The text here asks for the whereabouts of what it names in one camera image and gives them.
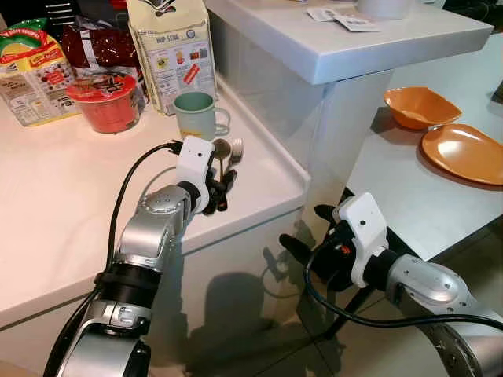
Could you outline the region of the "metal spoon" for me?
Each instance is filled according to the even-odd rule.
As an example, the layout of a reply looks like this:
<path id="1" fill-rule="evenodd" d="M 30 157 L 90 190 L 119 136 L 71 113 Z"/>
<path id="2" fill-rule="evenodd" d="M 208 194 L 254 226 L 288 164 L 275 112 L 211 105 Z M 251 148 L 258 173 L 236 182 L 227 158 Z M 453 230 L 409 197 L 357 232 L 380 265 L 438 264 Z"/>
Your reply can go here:
<path id="1" fill-rule="evenodd" d="M 217 137 L 213 140 L 213 159 L 219 161 L 218 180 L 224 177 L 224 161 L 229 158 L 231 153 L 231 144 L 223 137 Z"/>

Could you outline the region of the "metal fork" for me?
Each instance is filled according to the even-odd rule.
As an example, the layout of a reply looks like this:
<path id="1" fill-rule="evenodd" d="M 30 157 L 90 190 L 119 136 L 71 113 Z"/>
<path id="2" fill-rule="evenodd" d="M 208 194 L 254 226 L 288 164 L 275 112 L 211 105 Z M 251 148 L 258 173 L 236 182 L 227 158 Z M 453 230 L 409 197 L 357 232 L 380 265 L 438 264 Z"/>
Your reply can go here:
<path id="1" fill-rule="evenodd" d="M 240 164 L 242 158 L 244 158 L 244 140 L 242 140 L 241 137 L 233 137 L 233 139 L 229 140 L 229 144 L 229 160 L 227 160 L 226 169 L 224 169 L 224 171 L 233 169 L 233 167 Z"/>

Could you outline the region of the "black table leg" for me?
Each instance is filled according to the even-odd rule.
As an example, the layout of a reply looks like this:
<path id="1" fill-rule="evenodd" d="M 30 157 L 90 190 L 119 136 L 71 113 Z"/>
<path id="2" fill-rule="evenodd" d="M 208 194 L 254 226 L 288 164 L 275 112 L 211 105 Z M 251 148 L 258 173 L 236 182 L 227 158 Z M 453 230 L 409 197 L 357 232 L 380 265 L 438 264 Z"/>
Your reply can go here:
<path id="1" fill-rule="evenodd" d="M 369 298 L 374 291 L 375 290 L 373 287 L 360 288 L 360 290 L 355 292 L 348 304 L 343 306 L 343 312 L 352 313 L 352 315 L 355 315 L 356 312 L 359 311 L 360 308 L 365 304 L 367 298 Z M 338 331 L 340 331 L 342 327 L 344 327 L 348 322 L 348 317 L 341 315 L 341 313 L 337 313 L 334 322 L 331 323 L 330 326 L 323 331 L 323 340 L 332 340 L 333 338 L 335 338 Z"/>

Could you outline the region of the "pale green mug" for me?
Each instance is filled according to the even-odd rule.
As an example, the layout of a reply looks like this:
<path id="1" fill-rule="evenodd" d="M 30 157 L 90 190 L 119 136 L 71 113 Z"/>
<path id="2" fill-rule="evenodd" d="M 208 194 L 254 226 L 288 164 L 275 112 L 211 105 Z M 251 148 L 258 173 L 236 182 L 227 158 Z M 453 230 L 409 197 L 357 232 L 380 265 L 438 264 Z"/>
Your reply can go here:
<path id="1" fill-rule="evenodd" d="M 190 91 L 174 98 L 173 105 L 180 134 L 213 141 L 229 135 L 230 113 L 216 107 L 215 97 L 203 91 Z"/>

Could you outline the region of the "red lidded plastic bowl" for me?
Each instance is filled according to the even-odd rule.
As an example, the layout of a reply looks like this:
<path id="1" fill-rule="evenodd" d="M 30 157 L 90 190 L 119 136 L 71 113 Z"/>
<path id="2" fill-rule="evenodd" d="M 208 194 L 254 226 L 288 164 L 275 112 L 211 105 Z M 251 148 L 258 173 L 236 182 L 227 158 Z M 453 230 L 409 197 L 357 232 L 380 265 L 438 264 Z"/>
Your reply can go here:
<path id="1" fill-rule="evenodd" d="M 106 71 L 78 75 L 66 93 L 100 134 L 132 129 L 141 116 L 140 83 L 128 73 Z"/>

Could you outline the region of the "cream coffee bag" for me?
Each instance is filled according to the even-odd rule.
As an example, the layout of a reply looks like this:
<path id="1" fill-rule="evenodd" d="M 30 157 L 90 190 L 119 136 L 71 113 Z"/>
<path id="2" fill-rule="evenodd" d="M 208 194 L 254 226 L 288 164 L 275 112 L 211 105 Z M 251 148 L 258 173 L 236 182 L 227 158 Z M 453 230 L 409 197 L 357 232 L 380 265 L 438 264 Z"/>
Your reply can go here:
<path id="1" fill-rule="evenodd" d="M 156 110 L 175 114 L 175 98 L 190 91 L 215 97 L 215 59 L 204 0 L 126 0 L 126 5 L 146 93 Z"/>

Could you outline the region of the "orange bowl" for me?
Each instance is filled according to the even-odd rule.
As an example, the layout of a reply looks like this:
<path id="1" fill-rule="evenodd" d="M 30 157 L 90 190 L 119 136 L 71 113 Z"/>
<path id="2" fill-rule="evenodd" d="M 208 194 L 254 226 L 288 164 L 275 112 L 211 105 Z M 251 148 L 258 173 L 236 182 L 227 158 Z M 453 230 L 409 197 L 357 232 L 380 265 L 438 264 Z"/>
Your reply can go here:
<path id="1" fill-rule="evenodd" d="M 385 90 L 384 103 L 400 128 L 427 130 L 457 121 L 462 111 L 452 101 L 426 86 L 395 87 Z"/>

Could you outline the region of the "orange plate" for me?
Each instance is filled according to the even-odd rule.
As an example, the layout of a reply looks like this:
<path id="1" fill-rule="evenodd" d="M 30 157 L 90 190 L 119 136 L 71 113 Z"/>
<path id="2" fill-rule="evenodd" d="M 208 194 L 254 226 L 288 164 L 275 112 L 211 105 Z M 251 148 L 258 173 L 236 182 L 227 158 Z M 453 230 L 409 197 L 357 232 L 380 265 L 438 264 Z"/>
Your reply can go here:
<path id="1" fill-rule="evenodd" d="M 503 185 L 503 144 L 467 123 L 434 126 L 420 139 L 424 157 L 443 171 L 484 185 Z"/>

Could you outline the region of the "dark red food bag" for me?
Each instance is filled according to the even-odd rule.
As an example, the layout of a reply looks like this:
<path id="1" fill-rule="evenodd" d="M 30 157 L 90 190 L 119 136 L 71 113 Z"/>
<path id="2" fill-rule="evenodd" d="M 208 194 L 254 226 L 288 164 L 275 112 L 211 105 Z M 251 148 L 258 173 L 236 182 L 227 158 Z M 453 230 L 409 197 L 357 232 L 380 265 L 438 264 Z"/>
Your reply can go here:
<path id="1" fill-rule="evenodd" d="M 76 85 L 89 85 L 101 75 L 129 75 L 137 80 L 138 93 L 146 96 L 139 54 L 127 30 L 78 16 L 64 25 L 60 37 Z"/>

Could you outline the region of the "small white paper tag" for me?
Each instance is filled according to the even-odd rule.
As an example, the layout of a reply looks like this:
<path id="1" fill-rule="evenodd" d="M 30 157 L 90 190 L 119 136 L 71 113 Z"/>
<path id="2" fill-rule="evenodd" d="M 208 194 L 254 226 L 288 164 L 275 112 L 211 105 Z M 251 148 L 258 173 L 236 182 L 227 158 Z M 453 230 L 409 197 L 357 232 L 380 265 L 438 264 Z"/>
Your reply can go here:
<path id="1" fill-rule="evenodd" d="M 309 8 L 307 14 L 317 22 L 335 22 L 337 21 L 336 12 L 328 8 Z"/>

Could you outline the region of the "large white paper tag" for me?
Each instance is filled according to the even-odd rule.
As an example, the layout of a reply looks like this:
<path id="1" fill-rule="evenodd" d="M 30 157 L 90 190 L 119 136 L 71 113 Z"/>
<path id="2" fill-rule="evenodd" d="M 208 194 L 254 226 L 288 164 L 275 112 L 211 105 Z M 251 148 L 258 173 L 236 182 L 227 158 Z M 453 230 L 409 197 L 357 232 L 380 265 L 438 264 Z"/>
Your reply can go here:
<path id="1" fill-rule="evenodd" d="M 342 13 L 335 13 L 334 19 L 342 24 L 349 31 L 353 32 L 380 32 L 380 28 L 370 20 L 348 16 Z"/>

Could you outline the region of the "yellow green snack bag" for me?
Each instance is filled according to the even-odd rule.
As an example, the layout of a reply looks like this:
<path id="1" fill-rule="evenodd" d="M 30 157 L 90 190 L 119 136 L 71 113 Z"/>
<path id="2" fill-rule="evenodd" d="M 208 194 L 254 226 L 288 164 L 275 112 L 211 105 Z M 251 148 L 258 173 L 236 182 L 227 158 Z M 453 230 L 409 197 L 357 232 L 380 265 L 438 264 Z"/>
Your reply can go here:
<path id="1" fill-rule="evenodd" d="M 68 96 L 75 75 L 48 20 L 25 20 L 0 30 L 0 98 L 22 126 L 78 115 Z"/>

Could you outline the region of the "white cup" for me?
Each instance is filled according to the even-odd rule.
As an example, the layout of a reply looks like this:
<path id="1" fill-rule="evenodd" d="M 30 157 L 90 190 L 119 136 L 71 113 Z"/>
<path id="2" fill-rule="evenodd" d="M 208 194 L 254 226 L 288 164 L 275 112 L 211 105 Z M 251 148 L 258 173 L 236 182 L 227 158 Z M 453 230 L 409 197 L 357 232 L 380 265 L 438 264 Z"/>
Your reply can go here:
<path id="1" fill-rule="evenodd" d="M 374 20 L 407 18 L 417 0 L 357 0 L 356 10 Z"/>

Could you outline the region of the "black rack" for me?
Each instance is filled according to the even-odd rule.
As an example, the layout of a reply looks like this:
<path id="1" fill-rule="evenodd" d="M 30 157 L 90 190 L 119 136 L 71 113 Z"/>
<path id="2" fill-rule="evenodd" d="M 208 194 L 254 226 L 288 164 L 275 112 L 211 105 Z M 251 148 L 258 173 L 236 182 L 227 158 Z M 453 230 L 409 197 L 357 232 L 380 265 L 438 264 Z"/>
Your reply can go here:
<path id="1" fill-rule="evenodd" d="M 42 0 L 50 25 L 66 25 L 83 16 L 94 21 L 105 21 L 112 26 L 128 27 L 126 0 Z"/>

